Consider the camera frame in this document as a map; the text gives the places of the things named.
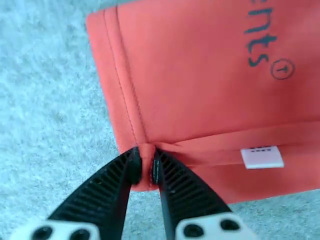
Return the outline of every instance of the stitched seam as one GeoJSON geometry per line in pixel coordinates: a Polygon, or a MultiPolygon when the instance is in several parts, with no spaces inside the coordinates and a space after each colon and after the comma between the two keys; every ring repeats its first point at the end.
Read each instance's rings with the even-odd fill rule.
{"type": "Polygon", "coordinates": [[[125,60],[126,60],[126,67],[128,68],[127,69],[127,73],[128,73],[128,80],[131,84],[131,88],[132,88],[132,93],[133,93],[133,97],[137,103],[137,110],[138,110],[138,115],[139,115],[139,118],[140,118],[140,122],[141,122],[141,125],[142,125],[142,131],[143,131],[143,135],[144,135],[144,138],[145,138],[145,141],[148,143],[148,137],[147,137],[147,131],[146,131],[146,126],[144,124],[144,122],[142,121],[142,114],[141,114],[141,107],[140,107],[140,103],[139,103],[139,100],[138,100],[138,97],[137,97],[137,93],[136,93],[136,90],[134,88],[134,84],[132,82],[132,78],[131,78],[131,68],[130,68],[130,63],[129,63],[129,59],[128,59],[128,55],[127,55],[127,50],[126,50],[126,47],[125,47],[125,44],[124,44],[124,41],[123,41],[123,38],[122,38],[122,33],[121,33],[121,28],[120,28],[120,22],[119,22],[119,16],[118,16],[118,5],[115,7],[115,11],[116,11],[116,20],[117,20],[117,24],[118,24],[118,27],[119,27],[119,31],[120,31],[120,41],[121,41],[121,44],[123,46],[123,49],[124,49],[124,56],[125,56],[125,60]]]}
{"type": "MultiPolygon", "coordinates": [[[[118,9],[118,6],[116,6],[116,12],[117,12],[116,16],[117,16],[117,20],[118,20],[118,11],[117,11],[117,9],[118,9]]],[[[132,131],[135,143],[138,144],[137,137],[136,137],[135,131],[134,131],[134,126],[132,124],[132,121],[131,121],[131,118],[130,118],[130,115],[129,115],[125,94],[124,94],[124,91],[123,91],[123,88],[122,88],[122,85],[121,85],[121,82],[120,82],[119,72],[118,72],[118,68],[117,68],[117,64],[116,64],[116,58],[115,58],[114,49],[113,49],[111,41],[110,41],[109,31],[108,31],[107,22],[106,22],[106,10],[103,11],[103,20],[104,20],[104,26],[105,26],[105,29],[106,29],[107,39],[109,41],[109,46],[110,46],[110,49],[111,49],[111,55],[112,55],[113,65],[114,65],[115,72],[116,72],[116,78],[117,78],[117,82],[119,83],[119,86],[120,86],[121,95],[122,95],[122,98],[123,98],[123,101],[124,101],[126,114],[127,114],[128,118],[129,118],[130,127],[131,127],[131,131],[132,131]]]]}

